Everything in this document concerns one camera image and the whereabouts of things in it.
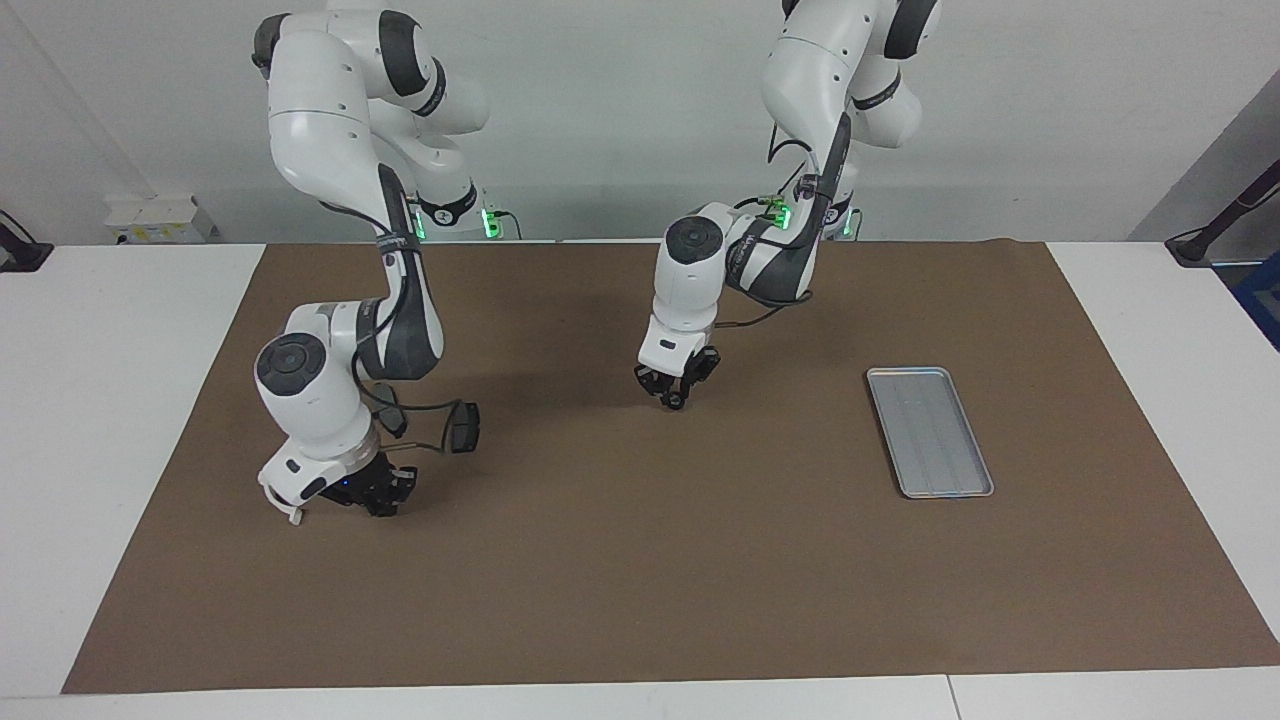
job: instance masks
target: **black cable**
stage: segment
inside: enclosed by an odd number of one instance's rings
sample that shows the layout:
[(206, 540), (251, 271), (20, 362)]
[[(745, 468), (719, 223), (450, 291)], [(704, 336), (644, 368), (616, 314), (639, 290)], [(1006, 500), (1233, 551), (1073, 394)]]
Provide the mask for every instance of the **black cable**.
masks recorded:
[(397, 442), (394, 445), (384, 445), (381, 447), (383, 452), (403, 452), (406, 450), (430, 450), (439, 455), (444, 455), (443, 447), (436, 447), (429, 442)]
[(785, 140), (778, 145), (774, 145), (773, 150), (769, 150), (769, 163), (773, 163), (773, 158), (777, 156), (780, 150), (791, 145), (795, 145), (797, 147), (804, 147), (806, 151), (813, 152), (813, 147), (810, 147), (808, 142), (792, 137), (791, 140)]
[(525, 240), (525, 233), (524, 233), (524, 231), (520, 229), (520, 218), (517, 218), (515, 213), (512, 213), (511, 210), (494, 210), (493, 211), (493, 217), (494, 218), (511, 218), (512, 220), (515, 220), (516, 222), (516, 238)]
[(366, 223), (369, 223), (369, 224), (374, 225), (375, 228), (378, 228), (379, 231), (381, 231), (383, 234), (392, 234), (392, 231), (388, 229), (387, 225), (379, 223), (378, 220), (370, 218), (369, 215), (366, 215), (364, 213), (357, 213), (357, 211), (351, 210), (348, 208), (342, 208), (340, 205), (334, 205), (332, 202), (325, 202), (324, 200), (320, 201), (320, 206), (324, 208), (325, 210), (332, 210), (334, 213), (338, 213), (339, 215), (351, 215), (352, 218), (360, 218), (361, 220), (365, 220)]
[(777, 156), (778, 150), (782, 150), (788, 145), (797, 145), (800, 147), (804, 147), (809, 152), (813, 152), (813, 147), (810, 147), (809, 143), (803, 140), (791, 138), (791, 140), (785, 140), (781, 143), (777, 142), (778, 142), (778, 123), (773, 123), (773, 132), (769, 133), (769, 154), (767, 158), (771, 165), (773, 164), (773, 158)]
[[(1253, 205), (1244, 205), (1244, 213), (1242, 213), (1240, 217), (1243, 218), (1244, 215), (1248, 215), (1249, 213), (1252, 213), (1252, 211), (1257, 210), (1258, 208), (1266, 205), (1276, 195), (1280, 195), (1280, 186), (1276, 186), (1275, 188), (1272, 188), (1271, 192), (1268, 192), (1266, 195), (1266, 197), (1263, 197), (1262, 200), (1258, 200)], [(1170, 238), (1165, 240), (1165, 242), (1172, 242), (1175, 240), (1181, 240), (1181, 238), (1184, 238), (1184, 237), (1187, 237), (1189, 234), (1196, 234), (1196, 233), (1206, 231), (1206, 229), (1208, 229), (1208, 225), (1201, 225), (1201, 227), (1198, 227), (1196, 229), (1190, 229), (1190, 231), (1187, 231), (1187, 232), (1178, 233), (1174, 237), (1170, 237)]]
[(388, 407), (394, 407), (396, 410), (399, 410), (402, 413), (438, 413), (440, 410), (449, 410), (451, 411), (449, 414), (452, 416), (453, 411), (457, 410), (460, 405), (462, 405), (462, 398), (454, 398), (448, 402), (442, 402), (439, 405), (402, 405), (399, 402), (393, 402), (390, 400), (383, 400), (381, 397), (378, 397), (376, 395), (370, 392), (369, 388), (365, 387), (365, 383), (360, 379), (360, 375), (356, 373), (356, 363), (358, 360), (360, 360), (358, 352), (351, 356), (351, 377), (353, 380), (356, 380), (356, 387), (360, 389), (360, 395), (365, 396), (366, 398), (381, 406), (378, 410), (378, 413)]
[(22, 223), (19, 223), (19, 222), (18, 222), (18, 220), (17, 220), (17, 219), (15, 219), (15, 218), (13, 217), (13, 215), (10, 215), (9, 213), (6, 213), (6, 211), (4, 211), (4, 210), (0, 210), (0, 215), (4, 215), (4, 218), (5, 218), (6, 220), (9, 220), (9, 223), (10, 223), (10, 224), (12, 224), (13, 227), (15, 227), (15, 228), (20, 229), (20, 231), (22, 231), (22, 234), (27, 236), (27, 240), (28, 240), (28, 241), (29, 241), (29, 242), (31, 242), (32, 245), (36, 245), (36, 236), (31, 234), (31, 231), (28, 231), (27, 228), (22, 227)]
[(778, 250), (800, 250), (800, 249), (804, 249), (804, 247), (809, 247), (814, 242), (818, 242), (818, 238), (814, 238), (813, 242), (806, 242), (804, 245), (787, 245), (785, 242), (774, 242), (772, 240), (765, 240), (763, 237), (755, 238), (755, 243), (756, 245), (765, 245), (768, 247), (777, 247)]
[[(413, 251), (401, 250), (399, 252), (404, 263), (412, 261), (415, 255)], [(365, 383), (360, 379), (360, 373), (357, 372), (357, 363), (360, 361), (360, 346), (376, 338), (379, 334), (381, 334), (384, 329), (387, 329), (392, 324), (392, 322), (396, 320), (396, 316), (399, 315), (401, 310), (404, 307), (404, 300), (407, 297), (408, 297), (408, 278), (407, 275), (401, 275), (401, 288), (399, 293), (396, 296), (396, 305), (392, 307), (392, 311), (388, 313), (387, 316), (383, 318), (383, 322), (378, 323), (378, 325), (375, 325), (374, 329), (371, 329), (367, 334), (356, 340), (356, 352), (351, 355), (351, 378), (356, 380), (356, 388), (360, 389), (360, 395), (367, 397), (369, 400), (372, 400), (374, 402), (381, 406), (380, 410), (378, 411), (385, 410), (388, 407), (394, 407), (396, 410), (399, 410), (402, 413), (434, 413), (444, 409), (452, 409), (449, 415), (452, 419), (453, 416), (452, 413), (457, 411), (458, 405), (462, 405), (461, 398), (451, 400), (448, 402), (442, 402), (439, 405), (401, 405), (399, 402), (392, 402), (389, 400), (383, 400), (381, 397), (378, 397), (376, 395), (370, 392), (369, 388), (365, 387)]]
[(791, 177), (787, 178), (787, 182), (782, 183), (782, 187), (780, 187), (774, 195), (782, 195), (783, 192), (786, 192), (787, 187), (791, 184), (791, 181), (796, 179), (796, 176), (799, 176), (800, 170), (803, 169), (804, 169), (804, 163), (796, 165), (796, 172), (791, 173)]
[(751, 325), (755, 325), (755, 324), (763, 323), (764, 320), (768, 320), (769, 318), (777, 315), (782, 310), (786, 310), (786, 305), (780, 305), (780, 306), (774, 307), (773, 310), (769, 310), (768, 313), (760, 315), (759, 318), (756, 318), (754, 320), (716, 323), (716, 325), (713, 325), (713, 327), (716, 329), (718, 329), (718, 331), (719, 329), (726, 329), (726, 328), (749, 328)]
[(716, 323), (714, 327), (717, 327), (717, 328), (746, 328), (746, 327), (751, 327), (751, 325), (754, 325), (756, 323), (763, 323), (764, 320), (768, 320), (778, 310), (785, 310), (787, 307), (795, 307), (796, 305), (804, 305), (805, 302), (809, 302), (813, 299), (813, 291), (809, 291), (809, 290), (806, 290), (803, 293), (800, 293), (800, 297), (797, 297), (795, 300), (782, 300), (782, 301), (765, 300), (765, 299), (759, 297), (756, 295), (751, 295), (746, 290), (739, 290), (739, 292), (741, 292), (742, 295), (745, 295), (749, 299), (754, 300), (755, 302), (758, 302), (760, 305), (764, 305), (765, 307), (769, 309), (769, 311), (765, 313), (764, 315), (760, 315), (759, 318), (755, 318), (754, 320)]
[(449, 416), (444, 420), (444, 428), (440, 430), (440, 445), (431, 445), (428, 442), (397, 442), (383, 447), (383, 452), (401, 452), (403, 450), (430, 450), (439, 455), (444, 455), (444, 443), (449, 439), (449, 429), (453, 427), (453, 416), (458, 414), (458, 407), (461, 407), (462, 401), (457, 401), (453, 409), (449, 410)]

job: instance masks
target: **black stand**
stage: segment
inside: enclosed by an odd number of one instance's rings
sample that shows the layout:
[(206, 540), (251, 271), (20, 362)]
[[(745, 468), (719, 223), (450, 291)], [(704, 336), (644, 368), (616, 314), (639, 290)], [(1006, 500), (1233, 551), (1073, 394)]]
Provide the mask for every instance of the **black stand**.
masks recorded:
[(18, 236), (4, 223), (0, 223), (0, 247), (4, 247), (13, 256), (0, 265), (0, 273), (35, 273), (54, 251), (54, 246), (47, 242), (18, 240)]
[(1253, 181), (1253, 184), (1242, 192), (1234, 202), (1228, 205), (1226, 210), (1219, 213), (1213, 218), (1213, 222), (1206, 225), (1199, 234), (1190, 240), (1166, 241), (1165, 247), (1172, 252), (1174, 259), (1184, 268), (1211, 266), (1210, 261), (1204, 259), (1208, 246), (1213, 245), (1213, 241), (1226, 232), (1226, 228), (1231, 227), (1235, 220), (1257, 209), (1263, 200), (1270, 197), (1270, 191), (1276, 188), (1276, 186), (1280, 186), (1280, 160), (1258, 176), (1258, 179)]

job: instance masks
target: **metal tray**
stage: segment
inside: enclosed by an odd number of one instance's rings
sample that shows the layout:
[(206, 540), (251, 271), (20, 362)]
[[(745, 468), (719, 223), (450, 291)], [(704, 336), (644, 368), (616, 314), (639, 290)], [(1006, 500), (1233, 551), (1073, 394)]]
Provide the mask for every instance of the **metal tray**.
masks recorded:
[(943, 368), (872, 368), (876, 413), (906, 497), (984, 497), (995, 491)]

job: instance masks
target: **green indicator light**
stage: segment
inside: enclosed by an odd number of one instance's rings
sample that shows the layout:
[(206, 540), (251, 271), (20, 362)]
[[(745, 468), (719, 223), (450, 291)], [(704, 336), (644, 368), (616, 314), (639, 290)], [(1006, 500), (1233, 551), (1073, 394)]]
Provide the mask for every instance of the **green indicator light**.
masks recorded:
[(778, 214), (773, 217), (773, 224), (778, 229), (783, 229), (783, 231), (787, 229), (787, 228), (790, 228), (791, 227), (791, 208), (787, 208), (786, 205), (778, 205), (776, 209), (777, 209)]
[(502, 237), (502, 220), (494, 218), (489, 210), (481, 208), (480, 218), (484, 219), (484, 236), (489, 240)]

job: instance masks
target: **white wall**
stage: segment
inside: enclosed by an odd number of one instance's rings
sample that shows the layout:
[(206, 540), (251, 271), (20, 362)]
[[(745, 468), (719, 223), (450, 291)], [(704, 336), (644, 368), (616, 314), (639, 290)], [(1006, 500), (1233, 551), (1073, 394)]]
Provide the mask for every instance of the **white wall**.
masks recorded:
[[(1192, 169), (1133, 231), (1162, 240), (1207, 224), (1280, 160), (1280, 73), (1262, 88)], [(1240, 218), (1210, 246), (1210, 259), (1256, 260), (1280, 251), (1280, 202)]]
[[(59, 117), (5, 58), (22, 49), (0, 50), (0, 202), (55, 241), (96, 241), (93, 197), (129, 184), (102, 137), (150, 188), (193, 192), (229, 241), (366, 236), (276, 177), (248, 61), (261, 18), (320, 0), (6, 5), (101, 128), (95, 143), (93, 122)], [(492, 124), (460, 142), (530, 236), (654, 236), (791, 170), (763, 159), (774, 0), (398, 6), (489, 90)], [(923, 131), (863, 155), (864, 234), (1124, 238), (1280, 65), (1277, 28), (1275, 0), (950, 0), (908, 68)]]

